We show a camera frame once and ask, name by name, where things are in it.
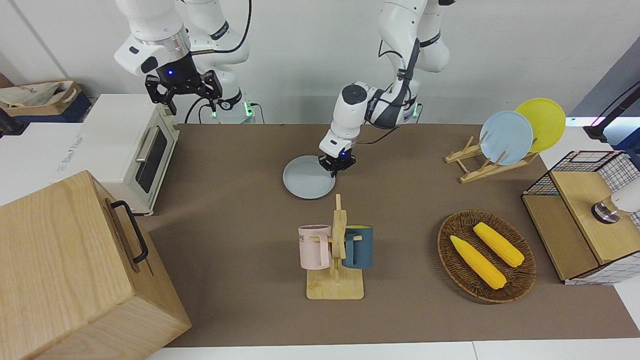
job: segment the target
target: mug handle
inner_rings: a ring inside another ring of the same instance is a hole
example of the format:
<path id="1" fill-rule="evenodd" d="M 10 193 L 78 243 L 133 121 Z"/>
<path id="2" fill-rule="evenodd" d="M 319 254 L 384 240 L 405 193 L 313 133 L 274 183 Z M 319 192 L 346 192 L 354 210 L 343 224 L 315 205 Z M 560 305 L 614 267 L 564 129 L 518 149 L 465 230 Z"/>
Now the mug handle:
<path id="1" fill-rule="evenodd" d="M 346 259 L 346 263 L 349 266 L 355 266 L 356 265 L 356 254 L 354 252 L 355 250 L 355 246 L 354 246 L 354 241 L 353 241 L 353 234 L 347 234 L 344 237 L 345 239 L 345 243 L 346 243 L 346 250 L 347 250 L 347 254 L 351 254 L 351 256 L 348 256 Z"/>
<path id="2" fill-rule="evenodd" d="M 318 234 L 320 238 L 320 266 L 329 266 L 329 238 L 326 234 Z"/>

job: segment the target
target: oven window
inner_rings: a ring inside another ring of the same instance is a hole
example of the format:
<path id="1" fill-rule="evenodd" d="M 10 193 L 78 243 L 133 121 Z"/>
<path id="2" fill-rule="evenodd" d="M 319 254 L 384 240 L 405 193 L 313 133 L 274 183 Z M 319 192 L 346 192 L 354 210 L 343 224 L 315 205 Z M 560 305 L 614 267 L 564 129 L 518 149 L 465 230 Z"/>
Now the oven window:
<path id="1" fill-rule="evenodd" d="M 142 190 L 144 190 L 145 193 L 149 193 L 151 190 L 151 185 L 154 183 L 154 179 L 156 178 L 156 173 L 160 166 L 160 162 L 162 161 L 166 145 L 166 137 L 162 131 L 158 131 L 147 162 L 141 163 L 138 167 L 136 182 L 140 187 L 142 187 Z"/>

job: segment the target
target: brown tabletop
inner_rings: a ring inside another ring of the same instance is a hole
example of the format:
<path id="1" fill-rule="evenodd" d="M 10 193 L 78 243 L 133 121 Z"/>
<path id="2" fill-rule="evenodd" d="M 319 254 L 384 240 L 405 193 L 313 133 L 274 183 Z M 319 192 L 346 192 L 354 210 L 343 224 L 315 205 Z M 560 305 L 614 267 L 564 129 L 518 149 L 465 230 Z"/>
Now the brown tabletop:
<path id="1" fill-rule="evenodd" d="M 479 126 L 405 125 L 375 145 L 319 200 L 282 183 L 297 156 L 320 154 L 328 126 L 186 125 L 166 173 L 150 230 L 193 328 L 174 347 L 423 341 L 631 338 L 640 334 L 612 286 L 565 286 L 520 194 L 545 172 L 539 159 L 460 184 L 443 157 Z M 364 127 L 361 140 L 383 132 Z M 477 168 L 480 160 L 465 160 Z M 334 193 L 349 224 L 374 226 L 365 298 L 307 300 L 297 227 L 331 224 Z M 479 209 L 527 241 L 538 277 L 522 299 L 472 301 L 444 272 L 435 247 L 451 213 Z"/>

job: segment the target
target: yellow corn cob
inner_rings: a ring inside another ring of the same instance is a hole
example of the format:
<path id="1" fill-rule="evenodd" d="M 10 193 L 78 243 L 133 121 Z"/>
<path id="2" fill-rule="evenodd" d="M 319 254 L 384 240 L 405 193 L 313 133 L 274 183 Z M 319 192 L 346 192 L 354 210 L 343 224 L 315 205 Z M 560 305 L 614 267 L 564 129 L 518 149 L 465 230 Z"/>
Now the yellow corn cob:
<path id="1" fill-rule="evenodd" d="M 474 232 L 512 268 L 519 266 L 524 261 L 524 255 L 509 240 L 484 222 L 474 226 Z"/>
<path id="2" fill-rule="evenodd" d="M 498 290 L 507 283 L 507 278 L 504 277 L 500 270 L 496 269 L 473 245 L 453 235 L 451 235 L 451 242 L 456 247 L 458 254 L 471 266 L 471 269 L 480 275 L 482 280 L 492 289 Z"/>

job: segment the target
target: woven tray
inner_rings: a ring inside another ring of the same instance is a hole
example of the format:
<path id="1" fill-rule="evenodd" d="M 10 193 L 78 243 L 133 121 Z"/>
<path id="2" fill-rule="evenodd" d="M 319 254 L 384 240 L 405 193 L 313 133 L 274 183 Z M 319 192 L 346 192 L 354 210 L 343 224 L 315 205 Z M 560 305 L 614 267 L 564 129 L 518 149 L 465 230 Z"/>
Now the woven tray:
<path id="1" fill-rule="evenodd" d="M 503 235 L 523 255 L 524 262 L 512 268 L 496 255 L 475 233 L 473 227 L 484 222 Z M 499 290 L 491 289 L 456 251 L 450 235 L 469 242 L 507 278 L 507 284 Z M 451 279 L 467 293 L 491 303 L 503 303 L 523 297 L 536 280 L 536 262 L 529 244 L 522 235 L 504 220 L 478 210 L 465 210 L 451 215 L 438 232 L 438 253 Z"/>

